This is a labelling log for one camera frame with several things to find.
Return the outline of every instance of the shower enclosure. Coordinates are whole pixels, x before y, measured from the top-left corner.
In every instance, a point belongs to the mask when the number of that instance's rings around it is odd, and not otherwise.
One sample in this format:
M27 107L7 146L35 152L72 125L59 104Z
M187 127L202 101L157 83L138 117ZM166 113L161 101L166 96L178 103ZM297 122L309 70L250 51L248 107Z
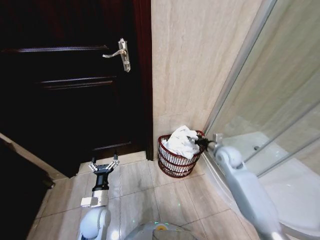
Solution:
M320 237L320 1L261 5L207 123L213 133L242 153L287 232Z

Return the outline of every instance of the door lever handle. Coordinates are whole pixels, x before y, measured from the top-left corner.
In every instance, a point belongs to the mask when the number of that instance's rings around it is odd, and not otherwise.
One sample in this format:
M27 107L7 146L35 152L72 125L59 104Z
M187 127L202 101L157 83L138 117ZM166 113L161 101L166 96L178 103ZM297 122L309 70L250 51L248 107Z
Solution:
M106 59L110 59L110 58L113 58L114 56L117 56L117 55L126 56L127 55L127 51L123 50L123 49L120 49L120 50L116 51L114 54L102 54L102 57L104 57Z
M128 73L131 70L131 66L130 66L130 60L129 60L127 41L121 38L120 41L118 41L118 44L119 44L118 51L116 51L113 54L103 54L102 57L109 59L109 58L113 58L114 56L121 55L124 70Z

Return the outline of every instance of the tile floor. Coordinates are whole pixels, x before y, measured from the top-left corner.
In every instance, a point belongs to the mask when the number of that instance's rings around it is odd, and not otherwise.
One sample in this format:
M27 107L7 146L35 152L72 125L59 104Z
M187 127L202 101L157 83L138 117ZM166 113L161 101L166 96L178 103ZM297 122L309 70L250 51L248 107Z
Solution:
M144 152L120 156L120 166L109 175L111 223L108 240L123 240L136 226L150 221L169 222L197 232L205 240L256 240L253 227L237 216L214 191L200 158L185 178L165 175L157 161ZM97 161L111 162L111 158ZM91 196L95 175L87 164L72 179L56 181L43 200L28 240L77 239L83 197Z

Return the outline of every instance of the white cloth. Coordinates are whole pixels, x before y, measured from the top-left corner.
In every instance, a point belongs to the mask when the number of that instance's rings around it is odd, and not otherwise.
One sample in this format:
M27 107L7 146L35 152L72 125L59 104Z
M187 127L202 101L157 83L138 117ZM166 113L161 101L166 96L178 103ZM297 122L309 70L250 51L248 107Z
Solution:
M200 148L195 144L197 139L197 132L183 125L172 133L168 141L162 140L161 142L170 152L192 159L194 154L199 153Z

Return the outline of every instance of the laundry basket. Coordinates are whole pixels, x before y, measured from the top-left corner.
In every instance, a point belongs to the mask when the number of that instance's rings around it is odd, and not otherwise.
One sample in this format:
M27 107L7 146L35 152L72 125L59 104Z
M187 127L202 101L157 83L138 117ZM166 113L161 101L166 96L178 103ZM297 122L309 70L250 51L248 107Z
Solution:
M196 131L198 135L205 136L202 131ZM183 178L188 176L194 169L200 155L204 152L205 147L200 146L199 153L193 155L192 159L185 158L183 156L174 154L165 148L162 144L162 140L168 140L171 134L163 135L158 138L158 165L162 172L173 178Z

